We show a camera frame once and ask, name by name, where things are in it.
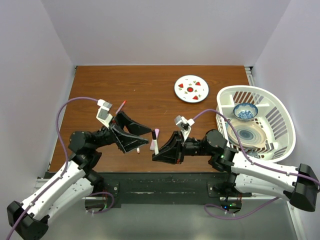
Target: white plate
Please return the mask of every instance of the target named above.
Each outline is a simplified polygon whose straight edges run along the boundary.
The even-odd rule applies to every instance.
[[[264,148],[266,146],[267,135],[265,131],[254,121],[239,121],[232,119],[230,121],[239,135],[244,148]],[[227,127],[229,139],[238,145],[236,135],[230,125]]]
[[[203,101],[208,96],[209,86],[199,76],[186,75],[175,82],[174,92],[182,101],[195,104]]]

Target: white plastic basket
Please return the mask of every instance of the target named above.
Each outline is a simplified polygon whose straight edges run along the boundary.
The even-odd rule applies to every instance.
[[[237,104],[252,103],[258,108],[253,119],[265,132],[265,147],[256,148],[258,158],[272,163],[287,158],[296,145],[296,132],[292,119],[283,103],[272,93],[255,86],[236,85],[221,89],[217,95],[216,110],[229,120],[235,118],[233,109]],[[219,132],[228,139],[225,120],[216,115]],[[232,144],[230,147],[240,151]]]

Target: pink eraser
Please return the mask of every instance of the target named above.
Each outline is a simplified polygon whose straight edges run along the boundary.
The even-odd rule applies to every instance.
[[[158,135],[159,135],[160,130],[159,130],[158,128],[156,128],[154,131],[155,131],[156,139],[158,139]],[[154,145],[154,142],[153,142],[153,141],[151,141],[150,150],[151,150],[151,151],[154,151],[154,150],[155,150],[155,145]]]

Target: white wall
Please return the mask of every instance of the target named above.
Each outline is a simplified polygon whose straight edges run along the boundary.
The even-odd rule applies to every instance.
[[[253,67],[256,85],[281,99],[293,118],[296,147],[286,161],[306,163],[320,177],[320,1],[291,0]],[[316,213],[301,212],[309,240],[320,236]]]
[[[29,196],[48,167],[54,120],[73,66],[40,0],[2,0],[0,32],[0,239],[5,239],[8,204]]]
[[[42,0],[75,65],[245,65],[290,0]]]

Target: brown tabletop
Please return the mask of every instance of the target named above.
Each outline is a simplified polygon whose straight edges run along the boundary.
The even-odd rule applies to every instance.
[[[196,75],[209,85],[208,97],[199,103],[181,101],[174,92],[174,84],[184,75]],[[91,97],[113,104],[114,115],[126,100],[123,111],[136,122],[151,129],[160,129],[158,145],[161,147],[172,132],[178,130],[174,123],[177,115],[193,118],[205,109],[217,107],[217,94],[227,86],[248,85],[243,66],[79,66],[69,98]],[[74,131],[98,130],[102,124],[96,119],[99,107],[93,101],[77,100],[68,104],[61,135],[65,144]],[[204,134],[217,128],[212,112],[199,117],[192,126],[190,137],[202,139]],[[151,133],[144,135],[151,140]],[[99,148],[102,152],[97,172],[213,172],[208,156],[186,156],[180,165],[152,161],[150,144],[136,151],[123,154],[115,144]],[[49,171],[56,172],[65,161],[63,149],[58,142]]]

